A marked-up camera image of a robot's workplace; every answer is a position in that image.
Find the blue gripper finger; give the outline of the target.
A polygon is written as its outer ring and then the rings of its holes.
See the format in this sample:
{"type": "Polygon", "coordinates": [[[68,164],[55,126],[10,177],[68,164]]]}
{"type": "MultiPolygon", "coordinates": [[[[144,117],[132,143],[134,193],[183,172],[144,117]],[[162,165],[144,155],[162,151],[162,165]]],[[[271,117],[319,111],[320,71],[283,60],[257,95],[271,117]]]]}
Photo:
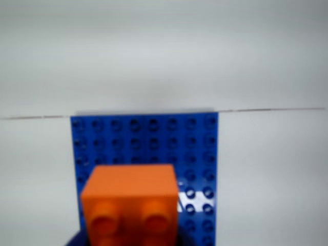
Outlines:
{"type": "Polygon", "coordinates": [[[89,246],[89,238],[87,229],[81,229],[78,231],[65,246],[89,246]]]}
{"type": "Polygon", "coordinates": [[[178,227],[177,231],[177,246],[194,246],[193,238],[183,227],[178,227]]]}

